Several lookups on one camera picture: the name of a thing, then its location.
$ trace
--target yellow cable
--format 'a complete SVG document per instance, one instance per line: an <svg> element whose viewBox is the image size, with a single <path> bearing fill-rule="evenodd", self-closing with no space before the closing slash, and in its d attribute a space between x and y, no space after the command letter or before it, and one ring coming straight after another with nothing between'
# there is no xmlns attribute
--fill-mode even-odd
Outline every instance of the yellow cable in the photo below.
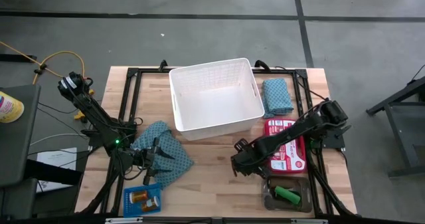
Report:
<svg viewBox="0 0 425 224"><path fill-rule="evenodd" d="M22 53L21 51L18 51L17 49L15 49L15 48L13 48L13 47L11 47L11 46L9 46L8 44L6 44L6 43L4 43L4 42L1 42L0 41L0 44L2 44L2 45L4 45L4 46L6 46L7 48L9 48L9 49L11 49L12 51L15 51L16 53L18 53L18 54L20 54L20 55L22 55L22 56L24 56L25 58L27 58L27 59L29 59L29 60L31 60L31 61L33 61L34 63L36 63L36 64L38 64L39 65L39 67L41 67L47 60L49 60L50 58L52 58L52 57L54 57L54 56L56 56L56 55L59 55L59 54L72 54L72 55L74 55L74 56L76 56L77 58L79 58L80 59L80 62L81 62L81 68L82 68L82 76L83 77L85 77L86 75L85 75L85 73L86 73L86 69L85 69L85 67L84 67L84 61L82 60L82 58L81 58L81 56L80 55L78 55L78 54L76 54L76 53L74 53L74 52L72 52L72 51L59 51L59 52L56 52L56 53L54 53L54 54L51 54L51 55L49 55L49 56L47 56L42 62L38 62L38 61L36 61L35 59L32 59L31 57L29 57L29 56L27 56L26 54L24 54L24 53ZM51 70L51 69L49 69L49 68L45 68L47 71L49 71L51 74L53 74L53 75L55 75L55 76L57 76L57 77L59 77L59 78L62 78L63 76L62 75L60 75L60 74L57 74L55 71L53 71L53 70ZM37 78L39 77L39 75L38 74L35 74L35 76L34 76L34 79L33 79L33 84L35 84L36 82L37 82Z"/></svg>

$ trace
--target green battery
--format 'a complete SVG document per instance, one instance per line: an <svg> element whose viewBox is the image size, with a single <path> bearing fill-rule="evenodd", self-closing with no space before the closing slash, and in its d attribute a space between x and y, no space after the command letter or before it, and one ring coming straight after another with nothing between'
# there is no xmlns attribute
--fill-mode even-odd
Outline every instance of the green battery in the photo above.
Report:
<svg viewBox="0 0 425 224"><path fill-rule="evenodd" d="M276 186L274 189L274 192L276 194L278 194L279 196L283 197L284 199L287 199L288 201L290 201L291 203L293 203L294 205L298 205L298 203L301 201L301 197L298 196L297 194L283 188L280 186Z"/></svg>

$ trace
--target gray floor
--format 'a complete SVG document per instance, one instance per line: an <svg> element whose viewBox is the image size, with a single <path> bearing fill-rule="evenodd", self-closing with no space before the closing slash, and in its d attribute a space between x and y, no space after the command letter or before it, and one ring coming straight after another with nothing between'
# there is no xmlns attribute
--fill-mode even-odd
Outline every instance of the gray floor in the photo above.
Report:
<svg viewBox="0 0 425 224"><path fill-rule="evenodd" d="M425 16L424 0L302 0L306 15ZM294 0L0 0L0 7L48 11L296 15ZM112 65L187 66L246 57L270 65L305 67L297 21L141 20L0 18L0 39L42 59L72 50L86 61L87 75L101 98ZM349 173L358 212L365 217L425 222L425 176L389 180L402 168L388 120L365 110L401 89L425 63L425 23L307 22L315 67L325 68L331 96L353 128L345 134ZM0 53L12 53L0 47ZM61 74L80 72L71 56L49 62ZM34 65L0 63L0 86L30 84ZM59 96L57 79L39 81L41 102L71 110ZM57 114L76 129L71 115ZM66 126L37 114L33 140L69 133ZM79 145L79 137L58 138L31 151Z"/></svg>

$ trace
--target folded blue towel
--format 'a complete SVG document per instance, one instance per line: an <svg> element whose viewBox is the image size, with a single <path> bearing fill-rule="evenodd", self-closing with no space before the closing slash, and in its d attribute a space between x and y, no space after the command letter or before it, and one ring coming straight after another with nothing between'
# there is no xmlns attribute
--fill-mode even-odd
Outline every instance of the folded blue towel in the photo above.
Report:
<svg viewBox="0 0 425 224"><path fill-rule="evenodd" d="M153 139L159 138L158 146L166 153L175 158L174 160L155 155L153 169L171 170L170 172L155 175L155 181L164 189L177 178L181 177L193 165L193 161L187 155L180 142L173 137L167 124L158 121L151 124L145 132L131 145L133 149L152 147Z"/></svg>
<svg viewBox="0 0 425 224"><path fill-rule="evenodd" d="M263 82L262 101L264 118L285 115L294 110L286 82L283 78L265 80Z"/></svg>

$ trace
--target red box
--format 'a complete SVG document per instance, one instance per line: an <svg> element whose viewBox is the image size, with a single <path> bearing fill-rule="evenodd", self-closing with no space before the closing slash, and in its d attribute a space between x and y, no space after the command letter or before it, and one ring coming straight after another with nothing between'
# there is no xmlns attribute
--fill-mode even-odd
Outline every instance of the red box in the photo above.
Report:
<svg viewBox="0 0 425 224"><path fill-rule="evenodd" d="M289 128L295 121L283 119L269 119L264 124L264 135L271 136ZM304 138L292 140L280 146L272 157L270 157L270 171L272 173L301 173L305 170L305 144Z"/></svg>

